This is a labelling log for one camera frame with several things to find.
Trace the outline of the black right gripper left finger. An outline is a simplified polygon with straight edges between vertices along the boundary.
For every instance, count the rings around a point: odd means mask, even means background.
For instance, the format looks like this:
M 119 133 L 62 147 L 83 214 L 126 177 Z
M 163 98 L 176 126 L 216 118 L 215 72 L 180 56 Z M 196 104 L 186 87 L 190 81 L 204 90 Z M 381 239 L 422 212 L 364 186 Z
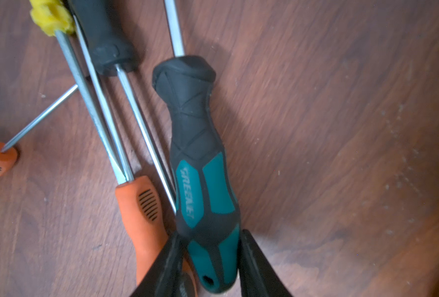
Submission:
M 184 247 L 175 231 L 168 239 L 132 297 L 187 297 L 188 287 L 182 276 Z

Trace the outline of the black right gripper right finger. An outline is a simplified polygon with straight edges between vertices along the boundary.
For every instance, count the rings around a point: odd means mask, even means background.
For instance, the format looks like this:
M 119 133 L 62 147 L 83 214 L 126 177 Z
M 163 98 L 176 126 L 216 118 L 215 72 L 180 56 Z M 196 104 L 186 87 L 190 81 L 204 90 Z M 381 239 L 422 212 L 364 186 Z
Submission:
M 239 276 L 243 297 L 292 297 L 249 230 L 242 230 Z

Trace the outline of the green black large screwdriver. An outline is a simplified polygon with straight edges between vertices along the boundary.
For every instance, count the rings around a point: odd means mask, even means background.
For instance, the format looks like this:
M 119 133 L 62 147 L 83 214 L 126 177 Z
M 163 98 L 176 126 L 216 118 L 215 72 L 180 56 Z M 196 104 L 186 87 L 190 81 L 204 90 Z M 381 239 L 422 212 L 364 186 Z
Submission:
M 176 3 L 166 1 L 165 8 L 174 56 L 153 70 L 153 87 L 172 121 L 177 231 L 204 289 L 221 294 L 237 278 L 241 216 L 210 113 L 216 73 L 202 57 L 185 53 Z

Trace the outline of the orange black large screwdriver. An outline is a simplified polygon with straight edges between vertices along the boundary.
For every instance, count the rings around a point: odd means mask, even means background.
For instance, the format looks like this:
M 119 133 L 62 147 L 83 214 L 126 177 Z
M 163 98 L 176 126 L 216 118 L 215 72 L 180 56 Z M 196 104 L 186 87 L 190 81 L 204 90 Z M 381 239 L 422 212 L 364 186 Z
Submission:
M 147 176 L 134 177 L 127 158 L 124 144 L 111 112 L 110 104 L 104 95 L 82 29 L 74 19 L 78 39 L 88 70 L 93 81 L 109 135 L 114 141 L 114 152 L 120 158 L 121 176 L 115 189 L 124 228 L 135 249 L 136 283 L 139 285 L 153 265 L 155 259 L 167 243 L 168 234 L 163 221 L 163 209 L 157 190 Z

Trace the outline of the small orange screwdriver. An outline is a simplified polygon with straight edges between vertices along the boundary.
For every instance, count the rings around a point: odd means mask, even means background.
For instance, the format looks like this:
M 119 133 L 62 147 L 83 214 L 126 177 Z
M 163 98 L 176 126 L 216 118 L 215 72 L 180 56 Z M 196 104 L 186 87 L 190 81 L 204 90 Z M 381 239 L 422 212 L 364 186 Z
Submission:
M 26 136 L 36 125 L 40 124 L 48 115 L 50 115 L 60 104 L 64 103 L 78 90 L 78 85 L 73 85 L 69 90 L 56 99 L 46 110 L 41 112 L 34 120 L 28 123 L 21 131 L 19 131 L 8 142 L 0 142 L 0 177 L 7 173 L 15 164 L 18 153 L 15 144 L 24 136 Z

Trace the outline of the black yellow-capped screwdriver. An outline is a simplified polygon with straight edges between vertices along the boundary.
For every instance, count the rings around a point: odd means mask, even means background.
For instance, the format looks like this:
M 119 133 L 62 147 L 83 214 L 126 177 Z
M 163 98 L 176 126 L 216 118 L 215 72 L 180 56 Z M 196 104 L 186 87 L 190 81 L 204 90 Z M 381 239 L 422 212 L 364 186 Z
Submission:
M 176 212 L 172 181 L 162 162 L 127 75 L 138 68 L 140 59 L 134 45 L 122 30 L 120 18 L 113 2 L 69 1 L 68 3 L 84 33 L 87 49 L 96 72 L 105 76 L 118 76 L 170 200 L 172 211 Z

